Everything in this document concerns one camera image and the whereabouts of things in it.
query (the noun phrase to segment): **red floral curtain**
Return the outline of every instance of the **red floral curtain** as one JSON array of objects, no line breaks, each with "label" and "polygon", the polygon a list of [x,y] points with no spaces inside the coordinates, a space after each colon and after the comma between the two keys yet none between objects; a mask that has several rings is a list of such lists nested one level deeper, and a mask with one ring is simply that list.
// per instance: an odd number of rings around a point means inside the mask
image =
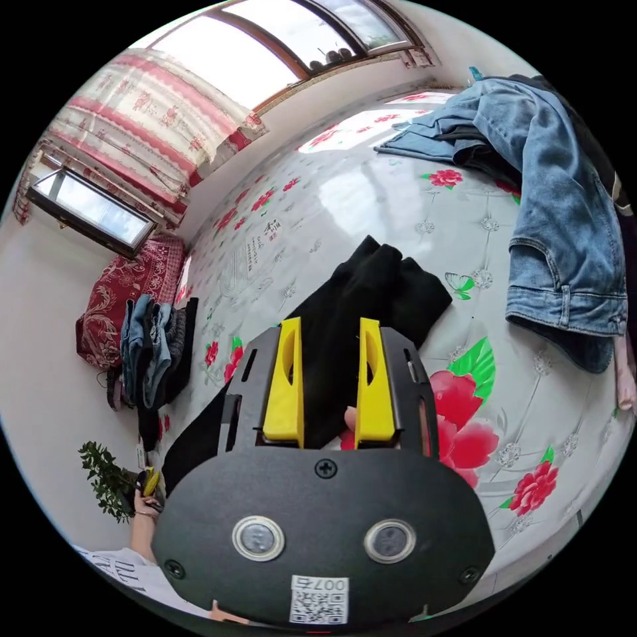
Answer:
[{"label": "red floral curtain", "polygon": [[22,175],[14,214],[23,224],[29,219],[29,175],[44,149],[174,228],[190,189],[265,133],[253,112],[168,54],[128,49],[48,126]]}]

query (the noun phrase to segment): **potted plant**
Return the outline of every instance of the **potted plant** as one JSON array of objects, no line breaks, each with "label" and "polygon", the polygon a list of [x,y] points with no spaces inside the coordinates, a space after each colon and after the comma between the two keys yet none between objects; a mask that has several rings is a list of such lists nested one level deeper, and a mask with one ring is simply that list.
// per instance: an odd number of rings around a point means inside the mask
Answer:
[{"label": "potted plant", "polygon": [[135,480],[137,473],[115,464],[115,457],[103,445],[87,442],[78,450],[82,468],[95,492],[102,513],[112,515],[117,522],[126,522],[134,514]]}]

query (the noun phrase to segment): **window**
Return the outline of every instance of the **window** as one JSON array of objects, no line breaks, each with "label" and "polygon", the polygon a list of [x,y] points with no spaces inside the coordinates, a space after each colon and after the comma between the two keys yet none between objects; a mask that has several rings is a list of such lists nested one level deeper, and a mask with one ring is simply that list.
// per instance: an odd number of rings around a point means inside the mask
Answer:
[{"label": "window", "polygon": [[410,48],[424,52],[382,0],[230,0],[171,24],[136,45],[170,54],[255,111],[338,66]]},{"label": "window", "polygon": [[250,109],[288,84],[298,82],[290,68],[260,42],[240,29],[210,17],[191,20],[162,38],[153,48],[173,56],[235,102]]},{"label": "window", "polygon": [[309,69],[320,68],[335,56],[352,58],[348,41],[294,0],[244,0],[223,9],[259,25],[286,44]]},{"label": "window", "polygon": [[362,0],[316,0],[317,4],[332,11],[354,31],[370,51],[381,46],[411,44],[409,37],[387,15],[381,17],[373,5]]},{"label": "window", "polygon": [[27,198],[64,225],[129,259],[157,226],[68,169],[36,181]]}]

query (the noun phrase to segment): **bed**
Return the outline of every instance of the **bed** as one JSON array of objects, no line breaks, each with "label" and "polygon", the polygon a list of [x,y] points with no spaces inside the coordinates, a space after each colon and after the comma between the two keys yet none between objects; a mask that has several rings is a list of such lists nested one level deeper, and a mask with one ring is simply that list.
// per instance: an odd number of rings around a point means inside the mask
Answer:
[{"label": "bed", "polygon": [[[439,397],[471,411],[453,423],[446,461],[474,486],[496,546],[467,606],[521,581],[568,543],[612,479],[634,416],[615,409],[613,365],[588,374],[504,320],[520,194],[482,174],[373,150],[395,134],[393,124],[449,96],[358,104],[280,150],[211,215],[178,296],[180,304],[200,299],[191,381],[161,411],[158,453],[161,462],[224,386],[242,347],[327,280],[366,235],[391,244],[454,299],[421,349],[428,374],[444,374],[462,356],[487,361],[490,393],[477,411],[460,382]],[[330,446],[349,444],[344,437]]]}]

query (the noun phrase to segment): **printed number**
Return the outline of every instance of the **printed number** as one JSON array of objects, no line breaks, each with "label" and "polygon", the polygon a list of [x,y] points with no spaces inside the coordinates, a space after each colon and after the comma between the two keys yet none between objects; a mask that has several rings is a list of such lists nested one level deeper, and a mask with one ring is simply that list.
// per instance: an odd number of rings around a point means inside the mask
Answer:
[{"label": "printed number", "polygon": [[342,591],[345,588],[345,582],[341,579],[334,581],[333,579],[317,579],[314,584],[315,591]]}]

